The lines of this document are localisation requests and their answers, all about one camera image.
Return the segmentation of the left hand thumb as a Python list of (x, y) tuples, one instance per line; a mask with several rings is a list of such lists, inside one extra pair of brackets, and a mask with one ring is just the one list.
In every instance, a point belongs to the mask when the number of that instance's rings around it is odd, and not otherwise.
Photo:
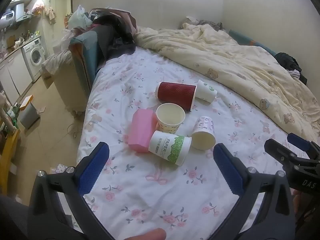
[(142, 235), (126, 238), (125, 240), (165, 240), (166, 237), (166, 231), (161, 228), (157, 228)]

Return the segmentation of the right hand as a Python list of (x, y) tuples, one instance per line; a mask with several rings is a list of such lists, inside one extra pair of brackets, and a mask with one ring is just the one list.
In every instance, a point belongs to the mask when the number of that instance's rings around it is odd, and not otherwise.
[(292, 191), (292, 196), (293, 196), (293, 208), (295, 214), (298, 214), (303, 210), (303, 194), (298, 191), (298, 190), (293, 190)]

